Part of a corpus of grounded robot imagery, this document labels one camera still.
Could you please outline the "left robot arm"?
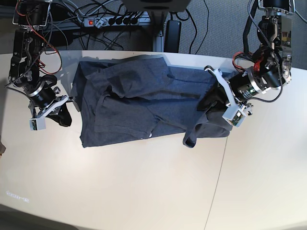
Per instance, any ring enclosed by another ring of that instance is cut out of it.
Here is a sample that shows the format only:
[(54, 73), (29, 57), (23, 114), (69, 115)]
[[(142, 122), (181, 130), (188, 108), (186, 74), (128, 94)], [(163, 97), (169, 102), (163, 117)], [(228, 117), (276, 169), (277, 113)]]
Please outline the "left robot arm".
[(295, 2), (289, 0), (250, 0), (248, 19), (243, 32), (243, 51), (233, 55), (253, 65), (244, 68), (236, 63), (237, 74), (226, 81), (226, 86), (216, 82), (200, 100), (197, 109), (205, 111), (215, 107), (218, 111), (237, 105), (248, 108), (249, 101), (268, 90), (283, 91), (291, 81), (292, 21)]

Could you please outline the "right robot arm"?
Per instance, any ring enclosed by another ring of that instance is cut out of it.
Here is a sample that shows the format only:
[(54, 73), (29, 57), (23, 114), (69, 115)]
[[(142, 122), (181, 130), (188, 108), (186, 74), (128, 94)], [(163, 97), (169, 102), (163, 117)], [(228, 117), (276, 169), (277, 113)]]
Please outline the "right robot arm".
[(19, 0), (16, 2), (12, 23), (15, 31), (13, 55), (7, 89), (21, 93), (29, 100), (33, 131), (46, 127), (49, 118), (62, 127), (69, 127), (72, 119), (66, 103), (69, 97), (60, 95), (54, 73), (44, 70), (40, 56), (47, 48), (59, 51), (50, 43), (53, 18), (50, 0)]

